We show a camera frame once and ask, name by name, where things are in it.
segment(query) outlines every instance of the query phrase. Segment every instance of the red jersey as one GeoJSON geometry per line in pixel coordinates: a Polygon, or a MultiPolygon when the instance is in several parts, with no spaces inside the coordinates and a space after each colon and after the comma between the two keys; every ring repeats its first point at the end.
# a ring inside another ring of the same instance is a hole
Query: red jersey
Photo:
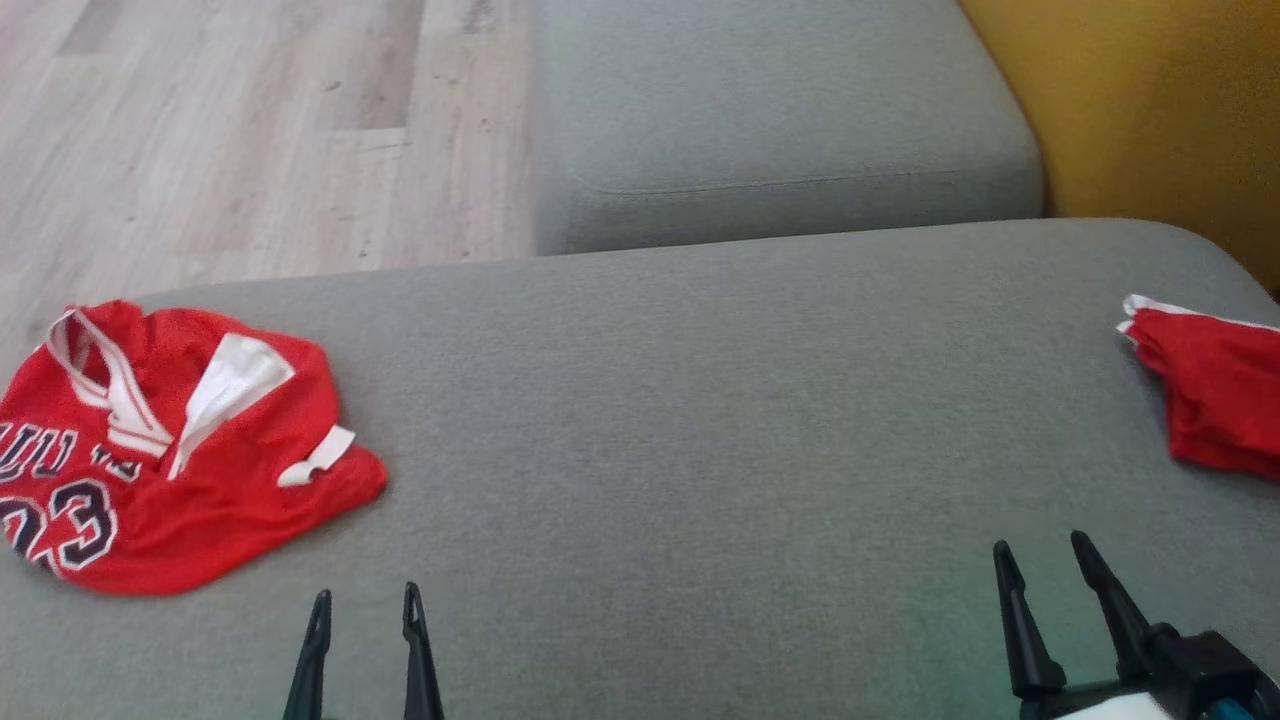
{"type": "Polygon", "coordinates": [[[385,468],[337,423],[315,343],[202,310],[73,307],[0,401],[0,524],[78,585],[184,592],[378,497],[385,468]]]}

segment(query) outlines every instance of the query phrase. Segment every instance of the gray upholstery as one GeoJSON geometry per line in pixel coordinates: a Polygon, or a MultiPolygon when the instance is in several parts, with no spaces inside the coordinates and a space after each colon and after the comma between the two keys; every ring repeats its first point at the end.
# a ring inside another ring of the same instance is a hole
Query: gray upholstery
{"type": "Polygon", "coordinates": [[[540,0],[539,252],[1038,217],[955,0],[540,0]]]}
{"type": "Polygon", "coordinates": [[[1068,673],[1114,662],[1073,528],[1275,671],[1280,487],[1169,459],[1112,331],[1135,291],[1280,323],[1210,243],[1123,220],[152,297],[324,343],[390,486],[182,597],[0,562],[0,717],[278,717],[325,587],[326,716],[398,717],[406,579],[458,720],[1014,717],[996,539],[1068,673]]]}

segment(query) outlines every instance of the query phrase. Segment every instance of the gray fabric surface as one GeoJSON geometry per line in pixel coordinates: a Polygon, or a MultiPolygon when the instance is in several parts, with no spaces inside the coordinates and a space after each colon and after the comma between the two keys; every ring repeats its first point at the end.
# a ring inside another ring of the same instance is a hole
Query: gray fabric surface
{"type": "Polygon", "coordinates": [[[457,720],[1014,717],[996,539],[1070,676],[1114,665],[1073,528],[1152,619],[1280,670],[1280,486],[1167,457],[1129,292],[1280,324],[1221,251],[1119,220],[152,297],[324,343],[390,486],[177,598],[0,562],[0,717],[279,717],[324,587],[326,716],[398,717],[406,579],[457,720]]]}
{"type": "Polygon", "coordinates": [[[954,0],[540,0],[539,252],[1041,214],[954,0]]]}

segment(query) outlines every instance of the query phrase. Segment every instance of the yellow fabric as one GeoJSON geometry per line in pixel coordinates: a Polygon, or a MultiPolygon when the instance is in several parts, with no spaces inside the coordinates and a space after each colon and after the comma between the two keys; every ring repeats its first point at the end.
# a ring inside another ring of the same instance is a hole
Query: yellow fabric
{"type": "Polygon", "coordinates": [[[960,0],[1048,210],[1196,231],[1280,290],[1280,0],[960,0]]]}

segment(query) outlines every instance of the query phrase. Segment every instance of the wooden floor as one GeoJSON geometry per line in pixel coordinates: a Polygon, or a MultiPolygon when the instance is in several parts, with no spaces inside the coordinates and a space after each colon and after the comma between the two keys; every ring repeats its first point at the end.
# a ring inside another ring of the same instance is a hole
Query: wooden floor
{"type": "Polygon", "coordinates": [[[0,343],[67,304],[530,254],[529,0],[0,0],[0,343]]]}

